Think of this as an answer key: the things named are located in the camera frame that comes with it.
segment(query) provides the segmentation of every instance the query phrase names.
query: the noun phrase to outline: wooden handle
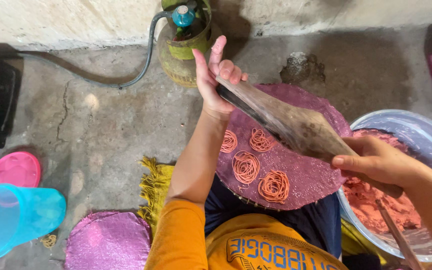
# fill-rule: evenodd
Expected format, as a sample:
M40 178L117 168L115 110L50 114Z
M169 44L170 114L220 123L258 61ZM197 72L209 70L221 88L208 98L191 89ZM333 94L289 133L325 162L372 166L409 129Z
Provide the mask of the wooden handle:
M388 210L386 210L386 207L381 203L380 200L376 200L376 204L378 205L378 209L381 212L381 216L384 219L384 222L386 222L386 224L388 225L389 232L396 240L396 243L399 246L399 250L401 250L401 253L403 253L403 256L408 262L409 266L413 270L423 270L424 268L421 265L421 262L416 257L416 254L414 254L414 251L411 248L410 244L404 238L403 233L401 233L401 231L396 226L393 218L391 218Z
M256 120L286 148L330 164L337 155L358 155L319 112L291 106L244 81L232 84L220 76L216 81L220 83L216 88L220 96ZM395 184L378 182L363 173L355 176L393 198L403 194Z

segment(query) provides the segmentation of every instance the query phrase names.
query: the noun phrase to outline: pink glittery mat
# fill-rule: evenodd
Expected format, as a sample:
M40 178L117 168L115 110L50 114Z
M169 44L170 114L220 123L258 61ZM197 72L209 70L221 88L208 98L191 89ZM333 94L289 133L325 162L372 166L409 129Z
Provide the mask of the pink glittery mat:
M255 87L293 106L320 112L339 136L352 136L348 122L339 111L329 104L327 99L310 94L295 85L285 83L256 84ZM319 159L298 155L279 143L267 152L260 153L253 150L249 145L253 128L264 130L260 124L241 110L234 110L227 129L236 134L237 147L231 153L219 152L216 169L221 181L234 193L248 198L260 206L293 210L336 192L345 182L346 179L341 177L339 169L333 170L329 164ZM249 185L239 182L234 177L231 161L233 156L241 150L254 154L261 163L261 169L256 180ZM263 178L271 169L285 172L289 179L289 196L284 204L268 202L258 193L259 178Z
M69 234L66 270L143 270L151 229L131 212L98 212Z

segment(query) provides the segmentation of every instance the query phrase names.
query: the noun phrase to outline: gas cylinder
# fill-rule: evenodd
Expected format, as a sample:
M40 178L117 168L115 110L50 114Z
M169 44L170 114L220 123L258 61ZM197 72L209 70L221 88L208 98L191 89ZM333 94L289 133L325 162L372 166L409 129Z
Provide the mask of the gas cylinder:
M204 53L206 60L211 45L221 31L211 21L208 0L162 0L163 10L173 12L172 19L159 33L156 53L164 72L177 84L196 87L196 64L192 49Z

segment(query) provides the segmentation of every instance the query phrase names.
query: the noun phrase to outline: plastic bowl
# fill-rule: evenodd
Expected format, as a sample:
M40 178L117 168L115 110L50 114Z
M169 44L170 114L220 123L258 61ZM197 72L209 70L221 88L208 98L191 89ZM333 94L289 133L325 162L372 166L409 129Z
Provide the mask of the plastic bowl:
M0 184L0 257L63 222L66 200L52 188Z
M365 114L351 123L351 129L375 128L392 133L413 151L418 160L432 168L432 120L407 110L383 109ZM341 207L341 217L352 223L370 242L380 249L404 258L398 244L390 233L372 233L351 210L339 188L337 195ZM432 262L432 239L426 228L405 230L403 235L421 262Z

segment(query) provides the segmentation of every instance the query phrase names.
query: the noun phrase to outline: pink dough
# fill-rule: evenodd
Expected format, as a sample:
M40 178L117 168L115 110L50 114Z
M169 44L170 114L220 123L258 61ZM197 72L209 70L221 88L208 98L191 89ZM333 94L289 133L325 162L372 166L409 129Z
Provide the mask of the pink dough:
M399 142L398 138L393 135L376 129L360 129L353 133L353 137L356 138L363 136L379 138L406 155L408 154L408 146ZM399 230L421 228L421 217L405 193L395 199L357 177L349 177L343 185L343 190L356 217L373 233L381 234L389 231L378 210L376 199L380 199L386 206Z

